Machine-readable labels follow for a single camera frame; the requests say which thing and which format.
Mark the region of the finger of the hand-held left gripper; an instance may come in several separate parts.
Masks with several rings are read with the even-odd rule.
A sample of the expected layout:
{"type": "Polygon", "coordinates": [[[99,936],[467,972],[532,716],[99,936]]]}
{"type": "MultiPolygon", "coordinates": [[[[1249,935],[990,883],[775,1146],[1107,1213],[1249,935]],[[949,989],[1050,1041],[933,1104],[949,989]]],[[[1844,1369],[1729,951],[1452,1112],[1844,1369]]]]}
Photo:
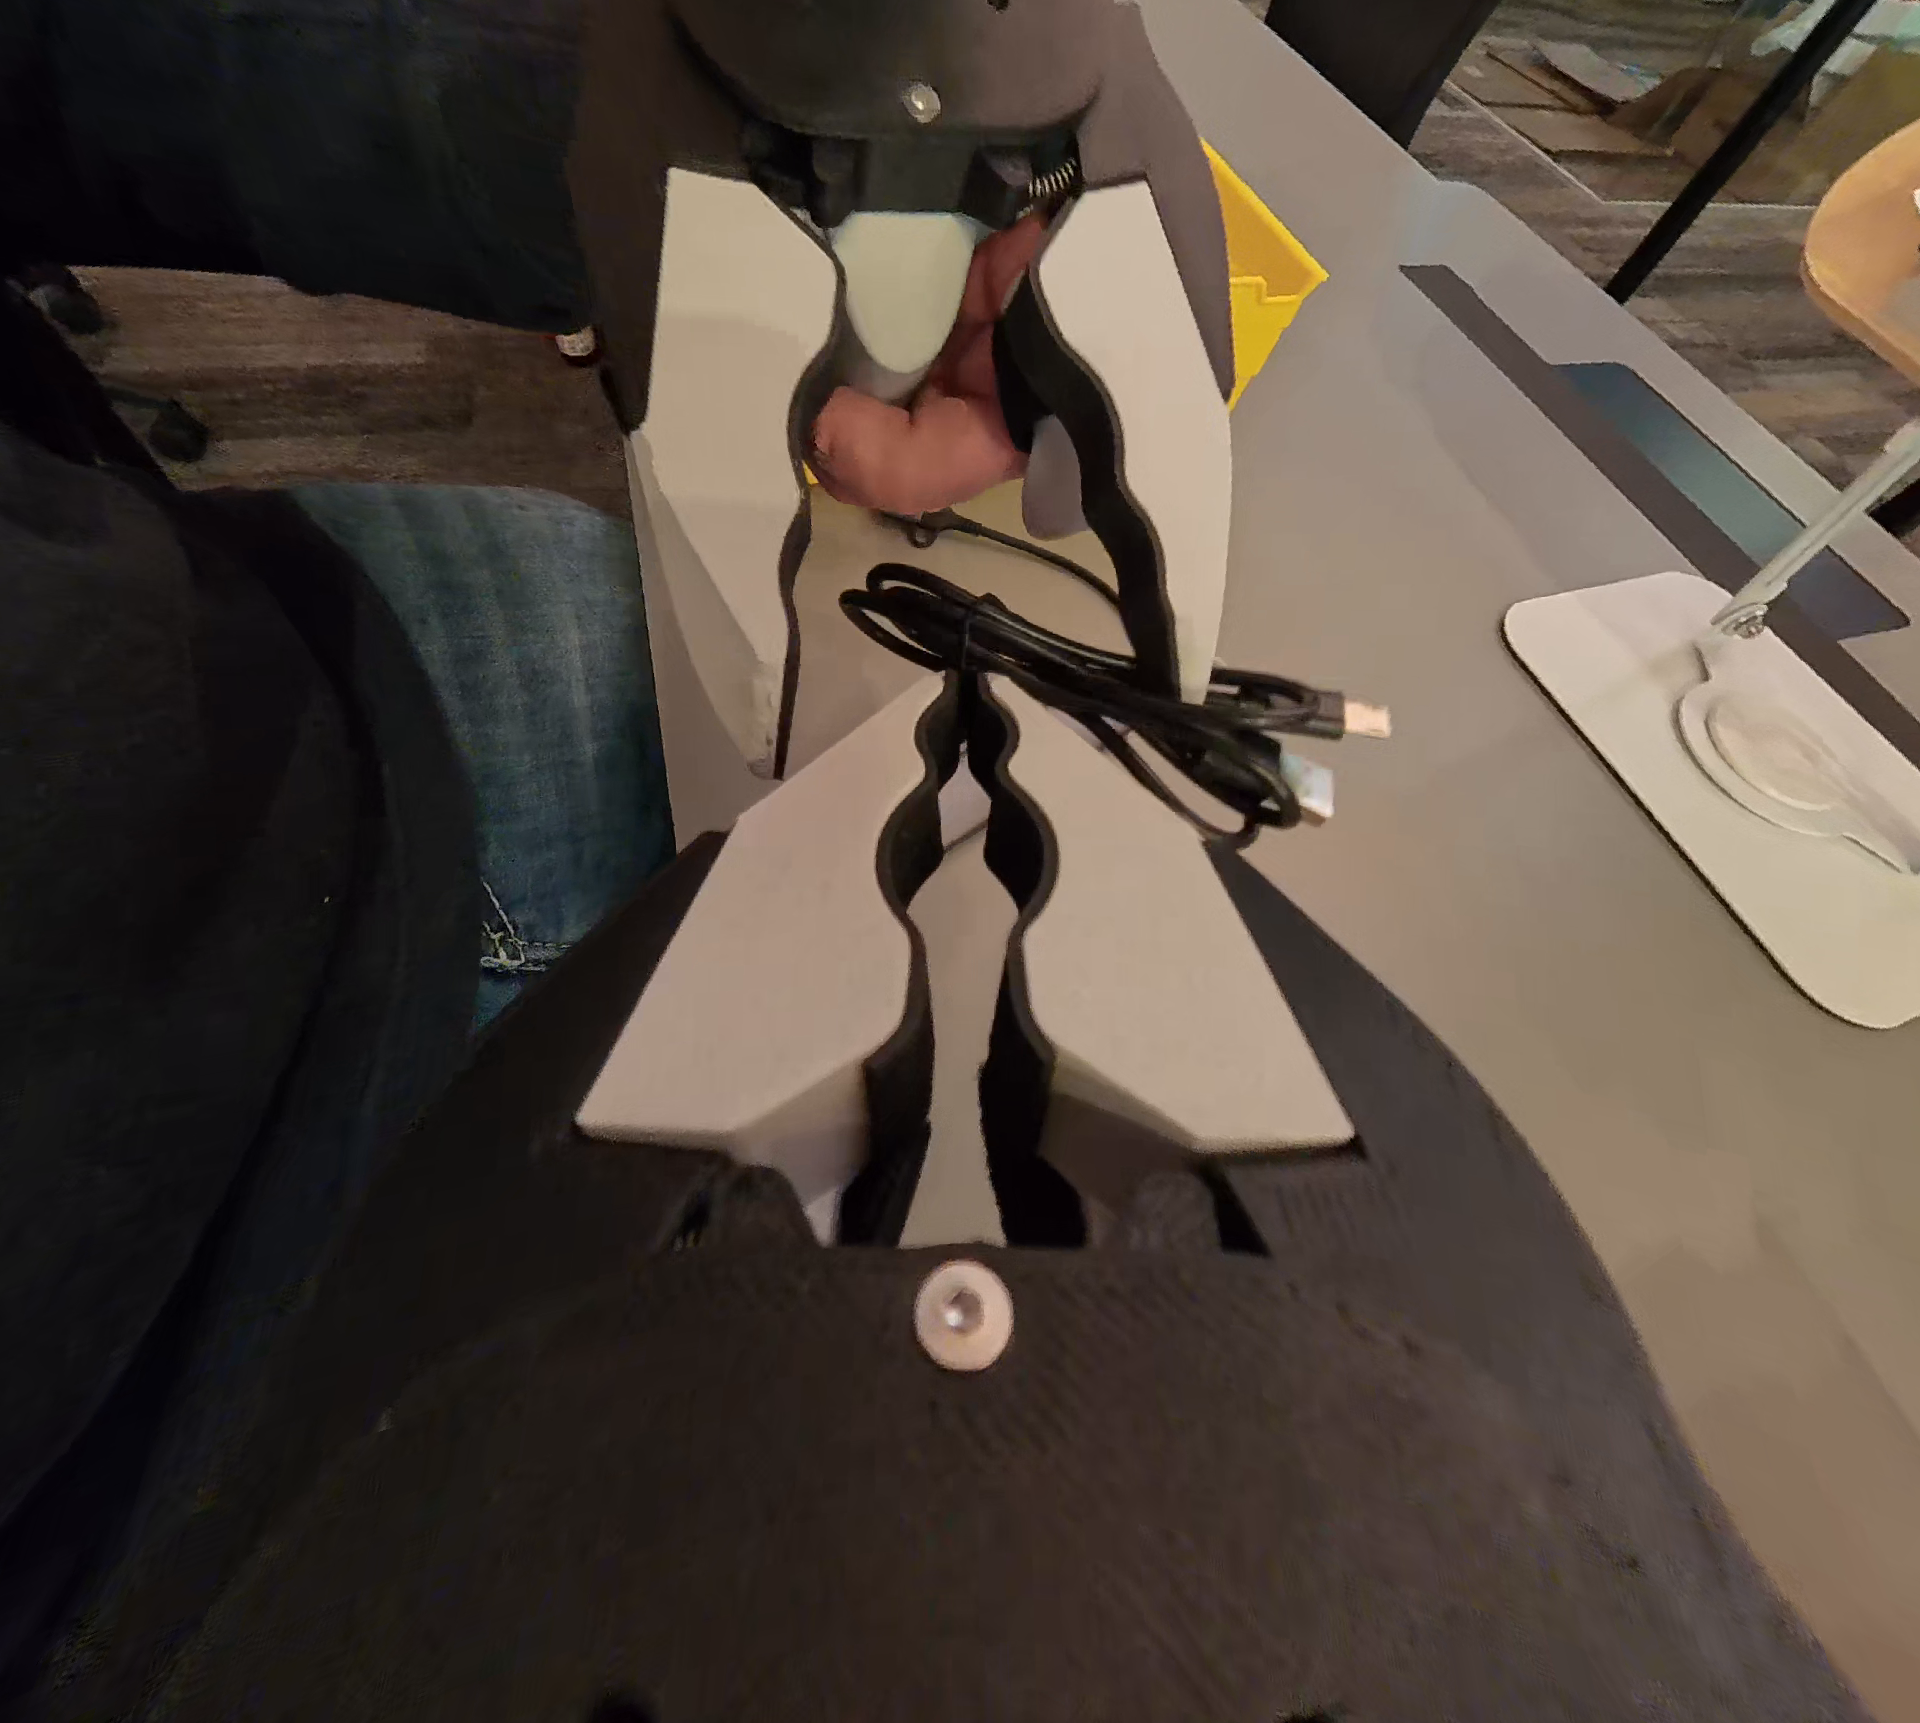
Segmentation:
{"type": "Polygon", "coordinates": [[[1027,390],[1027,534],[1094,534],[1144,673],[1198,704],[1223,616],[1232,425],[1145,179],[1070,200],[1031,260],[1027,390]]]}
{"type": "Polygon", "coordinates": [[[691,668],[760,778],[786,768],[810,547],[800,426],[840,309],[829,245],[761,187],[667,170],[639,488],[691,668]]]}

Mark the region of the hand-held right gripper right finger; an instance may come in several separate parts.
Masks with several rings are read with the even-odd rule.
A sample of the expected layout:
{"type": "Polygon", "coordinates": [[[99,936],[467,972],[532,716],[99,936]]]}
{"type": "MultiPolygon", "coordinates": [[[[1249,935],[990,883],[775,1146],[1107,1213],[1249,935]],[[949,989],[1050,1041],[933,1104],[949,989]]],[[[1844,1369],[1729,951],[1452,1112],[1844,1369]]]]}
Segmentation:
{"type": "Polygon", "coordinates": [[[1011,680],[977,680],[968,763],[1015,907],[981,1065],[1007,1246],[1081,1246],[1163,1172],[1354,1146],[1183,817],[1011,680]]]}

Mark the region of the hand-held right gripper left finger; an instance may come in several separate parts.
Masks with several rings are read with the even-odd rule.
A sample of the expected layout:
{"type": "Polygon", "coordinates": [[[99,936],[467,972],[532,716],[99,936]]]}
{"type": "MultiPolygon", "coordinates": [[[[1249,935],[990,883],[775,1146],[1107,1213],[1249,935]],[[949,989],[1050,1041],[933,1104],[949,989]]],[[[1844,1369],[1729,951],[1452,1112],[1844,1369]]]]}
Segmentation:
{"type": "Polygon", "coordinates": [[[780,1172],[824,1240],[897,1246],[929,1146],[907,913],[942,862],[962,683],[927,675],[760,799],[578,1108],[578,1131],[780,1172]]]}

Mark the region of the grey usb hub with cable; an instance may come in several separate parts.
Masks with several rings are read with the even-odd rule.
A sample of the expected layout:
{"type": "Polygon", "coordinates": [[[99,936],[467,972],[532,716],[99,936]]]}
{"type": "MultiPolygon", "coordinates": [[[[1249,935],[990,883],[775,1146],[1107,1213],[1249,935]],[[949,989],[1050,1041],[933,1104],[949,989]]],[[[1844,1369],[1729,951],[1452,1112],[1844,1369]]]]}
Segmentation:
{"type": "Polygon", "coordinates": [[[1060,569],[1076,582],[1084,582],[1086,588],[1090,588],[1112,608],[1119,608],[1119,594],[1113,582],[1104,580],[1100,574],[1084,568],[1081,562],[1074,562],[1069,554],[1058,554],[1056,549],[1027,539],[1025,534],[1007,534],[1003,529],[993,529],[990,525],[965,518],[958,510],[927,510],[927,511],[877,510],[877,518],[890,521],[897,533],[902,533],[902,538],[917,549],[933,547],[946,534],[961,534],[972,543],[993,544],[995,549],[1005,549],[1011,554],[1044,562],[1050,569],[1060,569]]]}

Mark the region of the person's left hand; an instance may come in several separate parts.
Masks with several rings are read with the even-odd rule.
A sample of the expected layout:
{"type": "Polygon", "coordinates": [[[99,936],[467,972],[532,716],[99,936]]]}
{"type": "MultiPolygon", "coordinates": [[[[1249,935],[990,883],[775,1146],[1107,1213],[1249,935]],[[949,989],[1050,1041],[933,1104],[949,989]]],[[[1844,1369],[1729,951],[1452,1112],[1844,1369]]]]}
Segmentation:
{"type": "Polygon", "coordinates": [[[851,387],[829,393],[810,467],[835,499],[919,514],[1022,479],[1027,449],[1001,407],[995,326],[1045,230],[1045,219],[1027,215],[976,249],[948,342],[905,407],[851,387]]]}

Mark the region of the yellow plastic bin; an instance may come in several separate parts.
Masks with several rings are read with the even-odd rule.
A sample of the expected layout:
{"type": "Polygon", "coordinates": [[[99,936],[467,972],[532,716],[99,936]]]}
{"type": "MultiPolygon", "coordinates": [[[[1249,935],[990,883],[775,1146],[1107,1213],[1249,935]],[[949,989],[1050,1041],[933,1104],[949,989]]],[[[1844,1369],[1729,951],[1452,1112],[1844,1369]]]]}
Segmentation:
{"type": "Polygon", "coordinates": [[[1208,157],[1223,224],[1235,332],[1228,410],[1235,410],[1329,272],[1208,141],[1201,151],[1208,157]]]}

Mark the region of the thin black floor pole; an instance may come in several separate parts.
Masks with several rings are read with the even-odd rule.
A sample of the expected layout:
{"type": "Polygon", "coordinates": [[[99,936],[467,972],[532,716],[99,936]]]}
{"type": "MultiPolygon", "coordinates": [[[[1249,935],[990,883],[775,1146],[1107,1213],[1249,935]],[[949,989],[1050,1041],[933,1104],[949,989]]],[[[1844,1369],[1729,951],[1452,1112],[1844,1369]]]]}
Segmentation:
{"type": "Polygon", "coordinates": [[[1791,47],[1791,56],[1770,77],[1770,83],[1747,102],[1726,136],[1695,170],[1678,196],[1622,260],[1605,282],[1612,302],[1625,303],[1643,282],[1667,260],[1676,244],[1692,230],[1723,185],[1741,172],[1751,156],[1765,145],[1767,132],[1791,111],[1795,99],[1813,87],[1819,69],[1842,44],[1855,40],[1860,24],[1881,0],[1834,0],[1791,47]]]}

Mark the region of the person's blue jeans leg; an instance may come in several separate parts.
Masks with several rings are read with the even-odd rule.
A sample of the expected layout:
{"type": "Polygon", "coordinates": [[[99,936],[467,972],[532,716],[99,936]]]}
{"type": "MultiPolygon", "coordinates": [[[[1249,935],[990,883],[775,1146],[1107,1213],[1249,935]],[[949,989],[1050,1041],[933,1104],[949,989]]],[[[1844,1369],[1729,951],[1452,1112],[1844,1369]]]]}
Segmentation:
{"type": "Polygon", "coordinates": [[[476,1033],[677,850],[634,525],[539,488],[310,484],[371,580],[476,800],[476,1033]]]}

